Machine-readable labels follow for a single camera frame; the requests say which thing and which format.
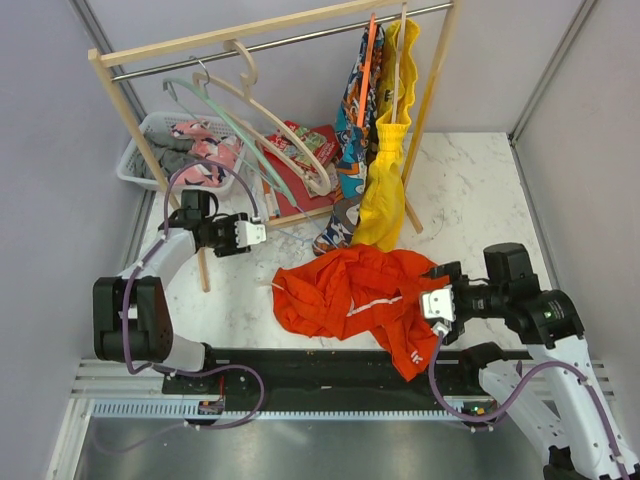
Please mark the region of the blue wire hanger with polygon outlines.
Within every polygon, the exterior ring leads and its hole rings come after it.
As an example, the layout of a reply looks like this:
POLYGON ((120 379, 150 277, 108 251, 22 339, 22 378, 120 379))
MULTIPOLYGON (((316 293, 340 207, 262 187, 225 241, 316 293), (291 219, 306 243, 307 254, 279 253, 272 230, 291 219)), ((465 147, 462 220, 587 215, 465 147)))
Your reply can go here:
POLYGON ((303 236, 302 234, 295 234, 292 233, 290 229, 297 228, 299 225, 311 224, 314 228, 320 230, 321 227, 319 226, 318 221, 330 215, 331 207, 326 206, 310 211, 298 210, 296 214, 271 219, 269 217, 269 202, 267 201, 267 194, 264 192, 263 182, 260 176, 262 173, 259 168, 260 163, 251 152, 245 155, 243 162, 244 166, 242 167, 242 171, 246 174, 250 192, 256 199, 259 217, 261 223, 265 225, 266 231, 269 234, 283 232, 285 235, 291 236, 302 243, 310 243, 311 237, 309 235, 303 236))

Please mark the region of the orange shorts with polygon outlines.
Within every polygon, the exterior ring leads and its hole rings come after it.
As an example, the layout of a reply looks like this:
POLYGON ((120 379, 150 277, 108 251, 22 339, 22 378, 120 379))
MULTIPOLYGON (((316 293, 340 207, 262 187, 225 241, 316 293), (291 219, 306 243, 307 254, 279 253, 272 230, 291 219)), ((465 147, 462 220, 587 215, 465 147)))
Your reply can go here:
POLYGON ((288 332, 346 340, 369 332, 406 381, 428 368, 437 337, 420 295, 448 285, 427 276, 436 264, 418 252, 356 245, 326 253, 271 281, 274 315, 288 332))

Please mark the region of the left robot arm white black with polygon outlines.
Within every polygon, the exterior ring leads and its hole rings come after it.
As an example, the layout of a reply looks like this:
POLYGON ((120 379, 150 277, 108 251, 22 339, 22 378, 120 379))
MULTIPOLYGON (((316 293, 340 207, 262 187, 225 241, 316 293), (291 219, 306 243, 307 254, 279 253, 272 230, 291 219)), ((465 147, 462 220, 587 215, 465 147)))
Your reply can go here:
POLYGON ((182 371, 196 392, 215 389, 220 371, 207 361, 209 347, 174 332, 165 288, 202 249, 218 258, 248 253, 254 225, 247 213, 221 213, 211 193, 184 191, 180 207, 165 213, 151 247, 118 275, 94 283, 96 357, 123 363, 131 374, 151 367, 182 371))

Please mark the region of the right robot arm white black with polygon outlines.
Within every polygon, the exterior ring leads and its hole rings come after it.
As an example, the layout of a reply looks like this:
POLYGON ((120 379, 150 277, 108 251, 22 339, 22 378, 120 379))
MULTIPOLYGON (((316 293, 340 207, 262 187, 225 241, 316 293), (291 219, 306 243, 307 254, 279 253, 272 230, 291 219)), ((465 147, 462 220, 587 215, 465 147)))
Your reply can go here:
POLYGON ((526 247, 500 243, 484 249, 486 278, 474 281, 458 262, 430 268, 446 287, 425 292, 420 308, 438 346, 457 340, 467 321, 500 319, 516 333, 534 362, 527 372, 493 342, 465 350, 458 381, 487 393, 497 408, 484 415, 451 406, 427 368, 436 401, 472 431, 490 431, 511 419, 534 448, 546 479, 636 479, 639 457, 624 438, 597 380, 584 326, 570 297, 544 290, 526 247))

